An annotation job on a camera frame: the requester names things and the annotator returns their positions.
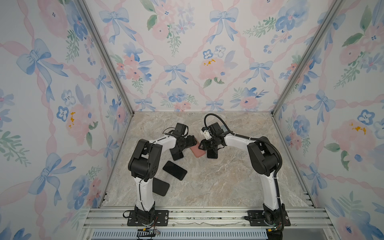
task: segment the black cable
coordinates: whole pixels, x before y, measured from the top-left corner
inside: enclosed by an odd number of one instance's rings
[[[269,145],[276,153],[277,153],[277,160],[279,162],[279,165],[277,166],[275,172],[273,173],[273,178],[275,180],[275,185],[276,185],[276,196],[277,196],[277,203],[278,203],[278,206],[279,206],[279,209],[280,209],[280,218],[281,218],[281,229],[278,230],[279,232],[282,232],[284,230],[284,216],[283,216],[283,208],[281,206],[281,201],[280,201],[280,191],[279,191],[279,184],[277,183],[277,173],[279,172],[279,170],[281,169],[281,165],[283,164],[283,160],[281,158],[281,154],[280,152],[277,150],[277,148],[271,144],[269,141],[266,141],[264,139],[260,139],[260,138],[255,138],[255,137],[247,137],[247,136],[244,136],[244,135],[240,135],[240,134],[235,134],[233,131],[231,131],[229,129],[229,127],[227,126],[227,124],[224,122],[223,119],[221,119],[221,117],[219,117],[218,115],[214,114],[214,113],[208,113],[205,117],[204,117],[204,126],[206,129],[208,129],[207,127],[207,117],[209,115],[212,115],[212,116],[215,116],[217,117],[221,122],[222,124],[224,124],[224,126],[226,127],[226,129],[228,130],[228,132],[234,136],[238,136],[238,137],[241,137],[241,138],[245,138],[245,139],[249,139],[249,140],[253,140],[253,141],[257,141],[257,142],[263,142],[267,145]]]
[[[164,134],[165,131],[166,131],[167,129],[170,129],[170,128],[174,128],[174,127],[168,127],[168,128],[166,128],[166,129],[164,129],[164,131],[163,131],[161,134]]]

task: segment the blue bow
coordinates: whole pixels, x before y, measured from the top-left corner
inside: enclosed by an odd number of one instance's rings
[[[22,54],[16,61],[16,64],[19,66],[21,70],[23,70],[26,74],[32,75],[32,73],[35,71],[35,65],[37,66],[37,69],[41,72],[43,77],[48,83],[47,90],[45,92],[47,97],[47,102],[50,101],[50,99],[53,99],[53,94],[51,90],[51,83],[52,83],[52,77],[48,70],[41,65],[38,61],[40,61],[42,64],[44,64],[46,67],[48,67],[50,70],[54,71],[55,73],[68,77],[66,73],[64,73],[63,65],[62,64],[52,64],[48,63],[42,59],[44,58],[50,58],[51,52],[49,51],[47,45],[41,40],[40,38],[35,40],[35,48],[29,53],[29,54]]]
[[[249,69],[251,69],[251,70],[256,69],[256,71],[255,71],[255,73],[253,74],[253,76],[252,76],[251,78],[247,78],[247,79],[244,81],[244,83],[248,83],[252,78],[257,77],[257,75],[259,75],[259,72],[260,72],[260,75],[261,75],[262,79],[266,82],[266,79],[265,79],[265,78],[268,78],[269,75],[266,74],[266,73],[264,72],[264,69],[265,69],[265,70],[269,70],[269,69],[271,69],[272,64],[273,64],[272,61],[268,61],[268,62],[266,62],[266,63],[251,63],[251,64],[249,65]]]
[[[105,86],[109,87],[109,88],[113,88],[111,86],[111,81],[109,82],[106,82],[104,79],[107,78],[107,75],[105,74],[105,71],[104,69],[100,69],[100,75],[98,78],[96,78],[95,80],[95,86],[97,87],[97,89],[100,89],[100,87],[103,89],[104,91],[104,104],[107,103],[107,89],[105,88]]]
[[[322,22],[324,21],[326,13],[327,12],[323,12],[322,14],[320,14],[319,19],[317,20],[318,24],[322,24]],[[345,20],[345,14],[340,14],[339,16],[337,16],[332,23],[333,28],[335,30],[339,29],[339,27],[344,22],[344,20]],[[327,46],[329,43],[333,43],[332,35],[331,35],[331,29],[328,30],[327,36],[325,37],[324,50],[327,50]]]
[[[218,111],[224,111],[224,109],[222,109],[221,107],[219,106],[222,106],[224,103],[224,100],[218,100],[218,101],[206,101],[205,104],[207,106],[211,106],[211,110],[210,111],[213,111],[215,108],[218,110]]]
[[[133,36],[136,32],[124,26],[120,21],[129,23],[128,12],[125,8],[119,8],[116,12],[101,11],[99,12],[101,20],[105,23],[112,21],[113,29],[115,30],[115,35],[112,35],[109,38],[109,42],[115,44],[115,38],[120,34],[119,26],[124,30],[124,32],[133,40],[136,41]]]
[[[142,111],[147,106],[150,110],[155,111],[155,107],[152,107],[150,104],[152,104],[152,98],[146,98],[146,99],[137,99],[135,98],[133,100],[135,103],[140,104],[141,103],[141,109],[139,111]]]
[[[171,66],[171,65],[165,65],[164,66],[164,71],[166,73],[169,73],[169,72],[172,72],[172,79],[167,81],[166,82],[166,85],[170,85],[170,83],[176,79],[176,74],[179,76],[179,78],[185,83],[187,84],[186,80],[188,79],[187,77],[184,77],[183,75],[181,75],[180,72],[185,72],[185,64],[184,63],[180,63],[179,65],[175,65],[175,66]]]
[[[210,36],[207,39],[207,42],[209,42],[211,44],[212,41],[214,40],[215,36],[219,35],[223,31],[223,19],[231,21],[234,23],[234,22],[236,22],[238,14],[239,14],[239,10],[237,8],[232,8],[228,12],[220,12],[217,10],[212,11],[209,14],[209,19],[211,20],[211,23],[214,23],[217,21],[219,21],[219,22],[217,25],[216,34]],[[225,25],[225,29],[227,30],[227,34],[228,34],[229,38],[233,41],[233,34],[236,34],[237,31],[234,30],[233,28],[231,28],[231,26],[229,25],[229,23],[227,21],[224,21],[224,25]]]
[[[309,109],[317,110],[318,108],[320,108],[319,114],[317,116],[317,125],[319,125],[320,120],[324,122],[324,115],[323,115],[324,107],[325,107],[325,110],[329,112],[335,107],[336,103],[334,100],[328,99],[325,96],[325,93],[323,90],[317,91],[316,98],[319,99],[320,101],[316,103],[316,105],[314,105],[313,107],[305,106],[305,110],[306,111]]]
[[[324,189],[328,186],[327,182],[320,176],[320,174],[317,172],[317,167],[314,163],[311,163],[310,164],[310,169],[311,169],[311,174],[308,174],[306,175],[305,172],[301,171],[301,174],[303,176],[306,176],[309,180],[312,180],[316,177],[316,179],[313,181],[313,184],[312,184],[312,195],[315,193],[316,195],[318,195],[317,193],[317,187],[316,185],[319,184],[319,188],[321,189]]]
[[[49,177],[48,175],[66,173],[76,168],[76,167],[71,167],[71,164],[72,164],[72,160],[71,160],[65,166],[54,170],[55,167],[57,167],[57,165],[60,164],[60,162],[61,162],[61,158],[59,157],[59,155],[57,155],[56,153],[51,153],[47,157],[45,168],[41,172],[40,176],[38,176],[33,180],[28,190],[30,194],[38,195],[43,191],[45,186],[45,181],[49,182],[50,184],[52,184],[52,186],[56,188],[55,197],[53,198],[53,203],[55,206],[57,204],[57,201],[61,200],[61,197],[59,194],[60,180],[58,177],[54,177],[54,176]]]

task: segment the phone case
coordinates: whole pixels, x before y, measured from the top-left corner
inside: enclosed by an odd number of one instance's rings
[[[197,158],[199,158],[199,157],[201,157],[201,156],[203,156],[205,154],[204,150],[199,149],[199,145],[200,145],[200,143],[199,143],[199,141],[197,141],[197,144],[195,146],[190,147],[190,149],[192,150],[193,154]]]

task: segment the green leaf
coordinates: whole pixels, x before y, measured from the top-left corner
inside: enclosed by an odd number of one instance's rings
[[[147,21],[148,31],[157,23],[157,15],[152,15]]]
[[[92,134],[90,132],[87,133],[86,139],[89,147],[92,149]]]
[[[212,79],[207,79],[207,80],[205,81],[205,83],[204,83],[203,88],[208,87],[209,85],[211,85],[211,83],[212,83]]]
[[[340,145],[337,143],[330,143],[324,146],[325,149],[328,149],[331,152],[338,152],[340,150]]]
[[[347,171],[349,171],[349,167],[348,167],[348,163],[349,163],[349,161],[344,161],[344,158],[345,158],[345,156],[347,156],[348,155],[348,152],[347,151],[342,151],[341,152],[341,164],[343,165],[343,167],[347,170]]]
[[[140,0],[141,4],[143,4],[144,8],[147,10],[147,11],[150,11],[150,12],[155,12],[155,8],[153,6],[153,4],[151,3],[150,0]]]
[[[97,122],[93,122],[93,124],[94,124],[94,126],[92,126],[91,124],[88,126],[88,128],[90,129],[90,130],[93,130],[93,129],[95,129],[96,127],[97,127],[97,124],[98,124],[99,122],[97,121]]]
[[[369,24],[372,20],[372,12],[370,8],[367,6],[365,7],[364,13],[362,14],[361,20],[360,20],[360,28],[365,32],[367,30]]]
[[[9,134],[11,134],[11,132],[10,132],[10,131],[7,131],[7,132],[5,132],[5,133],[3,134],[3,136],[2,136],[1,138],[6,138],[6,137],[8,137]]]
[[[348,46],[349,44],[356,43],[362,36],[363,36],[362,33],[356,33],[355,35],[350,36],[350,37],[344,42],[344,44],[342,45],[342,47],[344,47],[344,46]]]

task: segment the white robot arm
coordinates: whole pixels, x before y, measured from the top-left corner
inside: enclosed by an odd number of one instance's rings
[[[206,125],[206,118],[213,115],[221,120],[223,127],[216,122],[210,126]],[[277,183],[277,172],[281,168],[281,155],[278,150],[269,142],[268,138],[252,138],[233,133],[224,121],[216,114],[209,113],[204,118],[205,127],[201,133],[204,135],[199,149],[207,151],[207,158],[217,159],[219,145],[237,147],[249,153],[253,169],[259,174],[264,192],[263,218],[247,216],[246,220],[264,220],[267,225],[281,226],[290,224],[286,218],[284,204],[281,204],[280,193]]]
[[[177,123],[174,130],[155,140],[140,139],[128,164],[135,178],[137,201],[132,215],[138,225],[151,225],[155,216],[153,177],[159,167],[161,154],[170,150],[173,160],[183,158],[185,148],[197,144],[194,136],[188,135],[188,126]]]

